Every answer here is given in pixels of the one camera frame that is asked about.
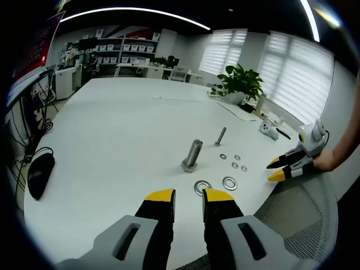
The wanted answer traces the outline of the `person's right hand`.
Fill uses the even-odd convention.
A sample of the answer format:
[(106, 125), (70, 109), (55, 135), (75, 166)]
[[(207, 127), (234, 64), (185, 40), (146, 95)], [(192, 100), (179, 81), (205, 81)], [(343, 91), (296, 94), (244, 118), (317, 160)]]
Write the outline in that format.
[(315, 169), (323, 172), (331, 172), (337, 166), (338, 163), (335, 159), (335, 154), (333, 151), (324, 150), (322, 151), (314, 160), (313, 166)]

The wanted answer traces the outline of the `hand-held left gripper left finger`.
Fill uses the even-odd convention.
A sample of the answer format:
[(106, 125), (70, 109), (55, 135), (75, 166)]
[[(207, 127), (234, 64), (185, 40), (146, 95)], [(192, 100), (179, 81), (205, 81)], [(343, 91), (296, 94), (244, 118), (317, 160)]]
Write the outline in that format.
[(135, 215), (125, 215), (96, 236), (90, 251), (57, 269), (166, 269), (173, 241), (176, 191), (149, 194)]

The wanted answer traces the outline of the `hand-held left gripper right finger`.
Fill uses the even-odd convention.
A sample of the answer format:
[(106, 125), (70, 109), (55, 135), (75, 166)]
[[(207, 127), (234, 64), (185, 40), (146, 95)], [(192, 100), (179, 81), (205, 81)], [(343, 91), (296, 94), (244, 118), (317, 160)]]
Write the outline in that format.
[(212, 269), (317, 269), (286, 250), (283, 238), (220, 190), (202, 191), (204, 240)]

